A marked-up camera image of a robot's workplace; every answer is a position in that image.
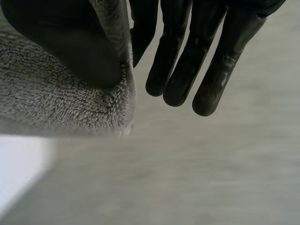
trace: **terry cloth towel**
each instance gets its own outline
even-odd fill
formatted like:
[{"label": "terry cloth towel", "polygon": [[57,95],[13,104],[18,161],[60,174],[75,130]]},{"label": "terry cloth towel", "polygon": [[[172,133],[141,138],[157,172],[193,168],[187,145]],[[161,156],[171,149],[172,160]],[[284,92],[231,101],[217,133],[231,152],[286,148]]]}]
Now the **terry cloth towel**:
[{"label": "terry cloth towel", "polygon": [[0,10],[0,134],[128,134],[135,108],[132,48],[125,0],[90,0],[119,56],[120,83],[88,87],[53,56],[19,34]]}]

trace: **fingertip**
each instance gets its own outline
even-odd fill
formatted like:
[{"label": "fingertip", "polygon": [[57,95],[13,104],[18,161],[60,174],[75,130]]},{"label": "fingertip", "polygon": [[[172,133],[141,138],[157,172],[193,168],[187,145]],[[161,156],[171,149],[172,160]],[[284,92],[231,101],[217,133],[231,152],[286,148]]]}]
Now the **fingertip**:
[{"label": "fingertip", "polygon": [[210,116],[215,112],[218,103],[219,99],[215,92],[211,93],[208,90],[198,91],[194,97],[192,108],[200,116]]}]

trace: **hand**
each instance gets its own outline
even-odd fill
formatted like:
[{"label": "hand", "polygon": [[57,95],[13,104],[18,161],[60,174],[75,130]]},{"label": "hand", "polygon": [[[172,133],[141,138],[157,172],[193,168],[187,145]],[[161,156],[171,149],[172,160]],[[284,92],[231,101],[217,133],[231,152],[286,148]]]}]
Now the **hand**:
[{"label": "hand", "polygon": [[120,60],[88,0],[1,0],[7,21],[43,47],[74,75],[111,88],[120,81]]},{"label": "hand", "polygon": [[[158,0],[129,0],[134,66],[155,34]],[[225,16],[217,50],[193,100],[193,110],[211,115],[246,44],[285,0],[161,0],[164,32],[150,70],[146,91],[164,95],[170,106],[182,105]],[[192,8],[187,44],[174,69]]]}]

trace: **black glove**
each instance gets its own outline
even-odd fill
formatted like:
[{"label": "black glove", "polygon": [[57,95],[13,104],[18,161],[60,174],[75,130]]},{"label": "black glove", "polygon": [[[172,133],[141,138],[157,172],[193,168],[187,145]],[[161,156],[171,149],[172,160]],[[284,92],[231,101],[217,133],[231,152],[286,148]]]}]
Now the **black glove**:
[{"label": "black glove", "polygon": [[88,0],[1,0],[7,21],[89,84],[111,88],[120,60]]},{"label": "black glove", "polygon": [[[129,0],[134,66],[151,42],[157,23],[158,0]],[[164,33],[150,70],[146,91],[164,95],[168,105],[182,105],[225,16],[223,31],[210,67],[193,100],[193,110],[211,115],[223,94],[247,42],[285,0],[161,0]],[[171,75],[192,8],[190,34]]]}]

